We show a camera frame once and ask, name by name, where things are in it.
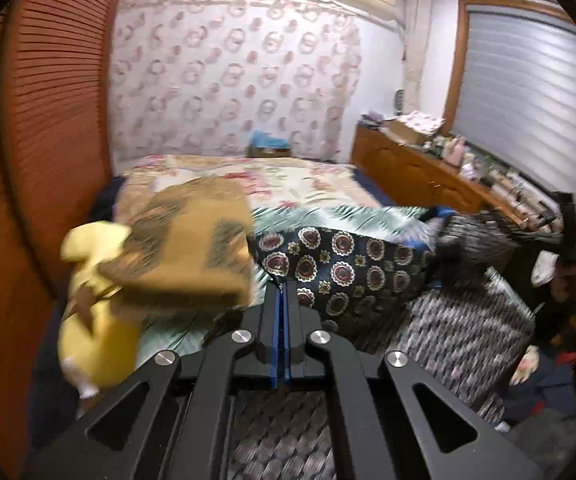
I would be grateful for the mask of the long wooden sideboard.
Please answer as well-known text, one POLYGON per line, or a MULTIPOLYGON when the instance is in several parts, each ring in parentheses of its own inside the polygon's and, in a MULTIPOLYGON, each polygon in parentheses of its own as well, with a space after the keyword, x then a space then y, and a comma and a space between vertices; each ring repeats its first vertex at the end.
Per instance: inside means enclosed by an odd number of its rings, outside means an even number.
POLYGON ((523 229, 534 230, 536 217, 503 200, 500 193, 460 177, 458 170, 384 133, 355 129, 351 162, 401 206, 448 206, 473 212, 498 209, 523 229))

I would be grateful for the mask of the cream side curtain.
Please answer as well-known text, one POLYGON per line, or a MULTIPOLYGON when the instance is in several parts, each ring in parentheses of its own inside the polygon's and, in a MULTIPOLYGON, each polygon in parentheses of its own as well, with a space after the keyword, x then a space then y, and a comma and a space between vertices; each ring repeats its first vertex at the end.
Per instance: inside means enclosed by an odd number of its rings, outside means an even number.
POLYGON ((406 0, 404 49, 405 114, 419 110, 420 86, 425 67, 432 0, 406 0))

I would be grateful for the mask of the circle patterned sheer curtain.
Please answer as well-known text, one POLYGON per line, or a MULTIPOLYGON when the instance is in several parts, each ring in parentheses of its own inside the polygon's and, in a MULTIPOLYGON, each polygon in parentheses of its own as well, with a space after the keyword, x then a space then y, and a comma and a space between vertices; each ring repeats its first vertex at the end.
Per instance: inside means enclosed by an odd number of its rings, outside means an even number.
POLYGON ((253 134, 334 159, 361 77, 337 9, 288 0, 120 0, 110 65, 114 165, 245 154, 253 134))

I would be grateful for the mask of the cardboard box on sideboard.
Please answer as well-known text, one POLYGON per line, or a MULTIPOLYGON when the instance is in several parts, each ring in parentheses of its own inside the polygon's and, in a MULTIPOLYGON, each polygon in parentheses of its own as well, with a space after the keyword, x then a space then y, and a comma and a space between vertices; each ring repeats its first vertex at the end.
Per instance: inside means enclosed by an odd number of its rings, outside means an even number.
POLYGON ((420 110, 387 119, 382 123, 385 133, 391 134, 396 141, 404 144, 422 145, 431 140, 443 127, 445 119, 420 110))

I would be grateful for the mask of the grey window blind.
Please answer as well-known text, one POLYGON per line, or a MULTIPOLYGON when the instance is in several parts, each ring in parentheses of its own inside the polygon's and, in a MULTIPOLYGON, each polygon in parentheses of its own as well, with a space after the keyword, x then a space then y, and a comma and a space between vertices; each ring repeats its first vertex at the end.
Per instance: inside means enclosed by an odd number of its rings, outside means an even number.
POLYGON ((550 192, 576 198, 576 26, 469 3, 452 131, 550 192))

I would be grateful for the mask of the cardboard box with blue cloth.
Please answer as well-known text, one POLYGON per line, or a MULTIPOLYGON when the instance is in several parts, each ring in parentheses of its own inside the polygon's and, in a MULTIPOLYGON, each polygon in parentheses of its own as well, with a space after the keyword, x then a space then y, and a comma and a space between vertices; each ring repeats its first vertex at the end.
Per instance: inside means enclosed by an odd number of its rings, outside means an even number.
POLYGON ((287 140, 275 138, 263 130, 253 131, 247 148, 248 158, 277 158, 291 155, 291 146, 287 140))

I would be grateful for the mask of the pink thermos jug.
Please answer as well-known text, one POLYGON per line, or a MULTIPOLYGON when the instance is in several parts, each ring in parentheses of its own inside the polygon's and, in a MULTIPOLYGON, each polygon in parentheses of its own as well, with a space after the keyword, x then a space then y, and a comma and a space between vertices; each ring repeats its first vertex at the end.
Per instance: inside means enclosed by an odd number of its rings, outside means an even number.
POLYGON ((463 157, 466 150, 466 140, 463 136, 455 136, 447 140, 443 150, 443 160, 453 167, 462 166, 463 157))

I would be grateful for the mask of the palm leaf print cloth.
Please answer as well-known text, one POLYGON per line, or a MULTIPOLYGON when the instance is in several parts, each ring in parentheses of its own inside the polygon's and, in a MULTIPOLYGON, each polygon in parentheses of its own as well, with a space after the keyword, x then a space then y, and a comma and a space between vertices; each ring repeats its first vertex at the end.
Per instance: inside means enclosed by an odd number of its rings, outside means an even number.
MULTIPOLYGON (((257 235, 315 226, 392 243, 419 242, 433 248, 439 222, 423 221, 421 217, 426 212, 425 208, 417 206, 277 206, 257 207, 252 211, 252 218, 257 235)), ((181 312, 167 318, 149 316, 142 323, 137 363, 142 364, 161 350, 173 350, 180 356, 195 353, 202 349, 205 336, 214 327, 214 315, 199 311, 181 312)))

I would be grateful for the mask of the dark blue bed sheet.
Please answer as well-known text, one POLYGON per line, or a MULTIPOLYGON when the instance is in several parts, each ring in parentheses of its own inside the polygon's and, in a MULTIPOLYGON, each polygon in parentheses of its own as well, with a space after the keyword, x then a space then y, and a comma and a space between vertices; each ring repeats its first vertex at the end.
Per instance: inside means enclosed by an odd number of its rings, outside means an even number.
POLYGON ((369 193, 373 198, 384 207, 391 207, 396 206, 396 203, 392 198, 387 194, 384 193, 381 188, 377 185, 377 183, 370 179, 364 172, 361 172, 358 168, 353 169, 353 178, 355 182, 364 188, 364 190, 369 193))

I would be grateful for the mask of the navy medallion patterned silk garment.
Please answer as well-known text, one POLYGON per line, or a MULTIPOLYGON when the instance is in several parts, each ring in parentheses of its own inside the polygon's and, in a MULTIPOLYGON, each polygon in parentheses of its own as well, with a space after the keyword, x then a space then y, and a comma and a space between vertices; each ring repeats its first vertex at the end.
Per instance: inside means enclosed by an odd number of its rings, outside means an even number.
MULTIPOLYGON (((533 333, 528 307, 492 266, 463 270, 456 258, 434 258, 439 238, 459 228, 467 242, 477 235, 503 243, 504 234, 482 214, 463 216, 447 209, 421 217, 437 220, 436 244, 392 243, 329 228, 329 236, 349 233, 356 247, 349 261, 357 282, 340 315, 323 313, 327 330, 358 350, 376 356, 401 350, 492 425, 504 416, 501 388, 533 333)), ((297 231, 285 246, 301 256, 297 231)), ((258 393, 238 410, 231 479, 332 479, 324 398, 319 393, 258 393)))

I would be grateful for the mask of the wooden louvered wardrobe door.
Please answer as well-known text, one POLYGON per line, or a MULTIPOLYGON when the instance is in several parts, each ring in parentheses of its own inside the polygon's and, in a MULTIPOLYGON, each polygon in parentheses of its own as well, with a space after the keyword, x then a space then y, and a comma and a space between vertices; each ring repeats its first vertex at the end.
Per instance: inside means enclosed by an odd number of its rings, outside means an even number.
POLYGON ((118 0, 0 0, 0 478, 28 449, 30 372, 68 266, 66 232, 110 181, 118 0))

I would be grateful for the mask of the yellow garment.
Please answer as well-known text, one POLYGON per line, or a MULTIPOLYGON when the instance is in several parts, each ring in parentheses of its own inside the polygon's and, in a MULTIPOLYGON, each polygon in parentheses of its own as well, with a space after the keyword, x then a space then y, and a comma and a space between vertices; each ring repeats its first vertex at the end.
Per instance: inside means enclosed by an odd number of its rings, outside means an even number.
POLYGON ((141 324, 118 318, 110 299, 118 287, 101 276, 97 265, 120 253, 130 229, 97 221, 68 232, 61 259, 74 266, 58 335, 62 373, 82 399, 126 379, 136 367, 141 324))

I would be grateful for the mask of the floral bed blanket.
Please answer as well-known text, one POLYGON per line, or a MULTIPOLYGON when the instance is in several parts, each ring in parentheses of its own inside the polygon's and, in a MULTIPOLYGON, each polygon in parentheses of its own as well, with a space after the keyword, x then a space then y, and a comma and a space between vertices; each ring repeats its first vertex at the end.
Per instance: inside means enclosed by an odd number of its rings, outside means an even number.
POLYGON ((380 206, 376 197, 355 180, 352 165, 291 157, 147 156, 123 176, 125 181, 114 205, 114 220, 123 224, 130 223, 156 192, 206 177, 237 182, 252 209, 380 206))

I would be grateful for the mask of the folded tan patterned cloth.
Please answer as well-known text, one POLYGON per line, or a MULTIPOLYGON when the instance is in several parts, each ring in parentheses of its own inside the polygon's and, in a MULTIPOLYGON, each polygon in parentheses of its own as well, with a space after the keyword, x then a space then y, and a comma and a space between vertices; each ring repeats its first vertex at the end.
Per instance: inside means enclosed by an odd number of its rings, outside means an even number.
POLYGON ((153 195, 118 256, 97 265, 115 314, 223 312, 250 303, 253 219, 236 181, 206 177, 153 195))

